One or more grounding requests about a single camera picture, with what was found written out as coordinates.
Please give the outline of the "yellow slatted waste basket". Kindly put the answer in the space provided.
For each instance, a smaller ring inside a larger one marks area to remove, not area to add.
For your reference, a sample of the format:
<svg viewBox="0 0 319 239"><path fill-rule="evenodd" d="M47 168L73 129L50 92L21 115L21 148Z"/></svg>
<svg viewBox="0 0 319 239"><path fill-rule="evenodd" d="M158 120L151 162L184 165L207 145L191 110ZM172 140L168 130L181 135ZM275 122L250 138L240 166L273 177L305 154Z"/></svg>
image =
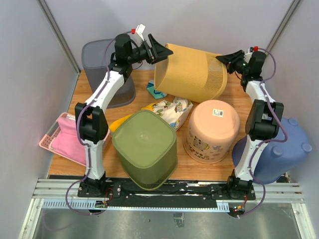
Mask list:
<svg viewBox="0 0 319 239"><path fill-rule="evenodd" d="M156 63L154 85L157 91L197 103L218 98L227 85L226 66L211 53L168 43L173 51Z"/></svg>

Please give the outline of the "grey slatted waste basket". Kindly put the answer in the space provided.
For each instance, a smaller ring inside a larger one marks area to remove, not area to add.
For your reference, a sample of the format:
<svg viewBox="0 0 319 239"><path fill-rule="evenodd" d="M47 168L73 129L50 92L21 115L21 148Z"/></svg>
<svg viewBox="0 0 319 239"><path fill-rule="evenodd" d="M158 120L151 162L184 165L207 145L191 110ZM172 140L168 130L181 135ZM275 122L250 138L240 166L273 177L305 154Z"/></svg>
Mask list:
<svg viewBox="0 0 319 239"><path fill-rule="evenodd" d="M81 60L92 92L96 91L107 73L111 54L115 51L111 39L86 43L82 48ZM133 78L130 76L111 99L108 108L118 108L130 104L136 97Z"/></svg>

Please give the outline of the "peach capybara plastic bucket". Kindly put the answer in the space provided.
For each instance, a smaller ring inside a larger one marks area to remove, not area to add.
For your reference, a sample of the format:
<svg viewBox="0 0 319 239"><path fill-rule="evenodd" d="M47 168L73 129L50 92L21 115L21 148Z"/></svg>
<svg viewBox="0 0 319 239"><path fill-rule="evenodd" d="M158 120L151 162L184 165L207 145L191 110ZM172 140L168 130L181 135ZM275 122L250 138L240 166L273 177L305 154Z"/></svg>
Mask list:
<svg viewBox="0 0 319 239"><path fill-rule="evenodd" d="M183 146L194 160L217 163L225 158L240 130L236 110L220 100L208 100L193 110Z"/></svg>

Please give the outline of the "green slatted waste basket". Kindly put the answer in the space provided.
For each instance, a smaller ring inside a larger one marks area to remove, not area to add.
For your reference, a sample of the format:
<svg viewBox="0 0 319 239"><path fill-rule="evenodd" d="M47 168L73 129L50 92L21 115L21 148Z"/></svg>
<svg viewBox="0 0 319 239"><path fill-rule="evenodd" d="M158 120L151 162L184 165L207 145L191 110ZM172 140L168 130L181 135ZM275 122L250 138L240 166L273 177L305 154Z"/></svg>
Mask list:
<svg viewBox="0 0 319 239"><path fill-rule="evenodd" d="M112 143L126 174L144 190L158 189L177 168L176 132L151 111L131 115L115 130Z"/></svg>

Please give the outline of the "blue plastic bucket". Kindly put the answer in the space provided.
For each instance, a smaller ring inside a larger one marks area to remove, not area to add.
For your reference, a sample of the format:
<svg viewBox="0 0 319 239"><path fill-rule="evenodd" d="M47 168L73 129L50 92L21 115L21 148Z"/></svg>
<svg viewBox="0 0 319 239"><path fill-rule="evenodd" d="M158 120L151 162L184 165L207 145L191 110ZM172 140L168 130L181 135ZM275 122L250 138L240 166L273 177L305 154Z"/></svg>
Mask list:
<svg viewBox="0 0 319 239"><path fill-rule="evenodd" d="M309 138L295 118L282 118L286 142L270 142L263 150L254 176L264 184L277 181L281 175L303 162L311 152Z"/></svg>

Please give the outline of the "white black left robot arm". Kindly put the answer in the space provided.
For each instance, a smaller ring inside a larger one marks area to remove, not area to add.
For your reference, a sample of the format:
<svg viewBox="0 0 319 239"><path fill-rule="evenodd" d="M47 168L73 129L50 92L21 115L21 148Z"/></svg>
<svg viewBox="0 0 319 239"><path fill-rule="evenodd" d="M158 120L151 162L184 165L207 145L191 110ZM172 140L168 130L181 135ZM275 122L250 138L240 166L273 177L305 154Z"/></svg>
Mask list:
<svg viewBox="0 0 319 239"><path fill-rule="evenodd" d="M78 183L78 197L103 197L108 191L103 165L103 145L109 129L105 111L115 93L131 75L132 65L141 61L155 64L173 54L172 50L158 43L151 34L148 38L140 45L127 32L113 38L110 43L114 45L115 51L106 66L104 79L86 102L75 106L77 137L85 147L86 156L86 171Z"/></svg>

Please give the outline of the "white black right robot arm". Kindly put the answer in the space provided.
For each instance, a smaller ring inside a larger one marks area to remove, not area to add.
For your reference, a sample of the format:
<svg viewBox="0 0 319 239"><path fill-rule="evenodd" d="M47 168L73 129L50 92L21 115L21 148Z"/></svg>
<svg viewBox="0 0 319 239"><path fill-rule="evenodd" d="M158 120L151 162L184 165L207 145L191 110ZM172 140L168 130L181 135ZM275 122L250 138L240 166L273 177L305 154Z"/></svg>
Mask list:
<svg viewBox="0 0 319 239"><path fill-rule="evenodd" d="M278 132L284 130L281 124L284 105L269 95L265 88L266 79L261 75L269 55L270 52L266 49L251 47L246 52L239 50L216 57L225 65L229 74L241 74L240 84L250 97L252 107L245 124L245 146L239 154L239 163L225 186L212 191L212 195L222 193L232 200L251 197L254 194L253 183L257 182L254 171L260 156L268 143L276 140Z"/></svg>

